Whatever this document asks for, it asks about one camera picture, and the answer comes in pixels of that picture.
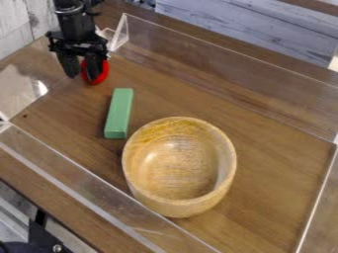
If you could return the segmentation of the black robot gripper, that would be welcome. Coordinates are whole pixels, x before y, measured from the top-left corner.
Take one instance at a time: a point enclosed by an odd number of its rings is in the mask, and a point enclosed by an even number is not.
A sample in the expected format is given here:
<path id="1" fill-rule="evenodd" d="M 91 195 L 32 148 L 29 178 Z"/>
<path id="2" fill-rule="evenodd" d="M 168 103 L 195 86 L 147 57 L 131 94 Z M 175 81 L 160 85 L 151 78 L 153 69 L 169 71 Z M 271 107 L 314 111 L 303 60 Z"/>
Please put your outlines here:
<path id="1" fill-rule="evenodd" d="M 49 50 L 56 53 L 61 69 L 69 78 L 80 72 L 79 56 L 84 56 L 84 72 L 89 81 L 103 73 L 107 39 L 96 34 L 95 8 L 104 0 L 53 0 L 59 30 L 47 32 Z"/>

